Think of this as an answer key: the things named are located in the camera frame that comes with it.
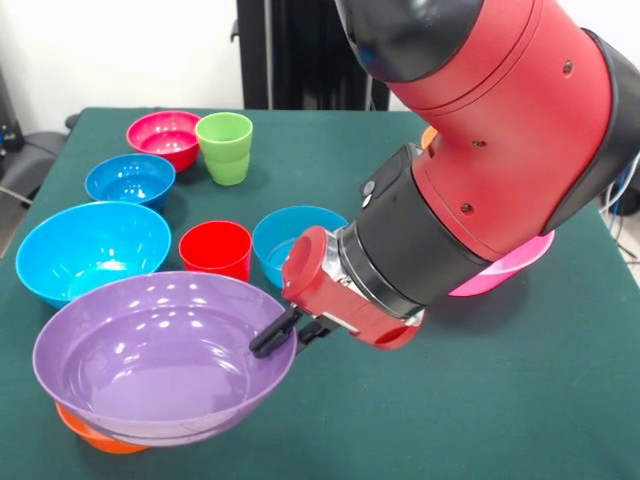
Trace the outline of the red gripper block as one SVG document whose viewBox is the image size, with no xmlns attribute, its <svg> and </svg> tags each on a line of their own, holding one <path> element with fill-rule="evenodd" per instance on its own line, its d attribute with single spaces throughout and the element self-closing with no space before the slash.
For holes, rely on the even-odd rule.
<svg viewBox="0 0 640 480">
<path fill-rule="evenodd" d="M 307 229 L 295 241 L 282 275 L 282 296 L 294 306 L 250 342 L 256 358 L 265 358 L 283 345 L 296 331 L 303 312 L 315 321 L 297 331 L 297 354 L 338 327 L 375 348 L 398 349 L 413 339 L 425 317 L 421 309 L 407 319 L 396 318 L 369 300 L 343 268 L 337 236 L 319 226 Z"/>
</svg>

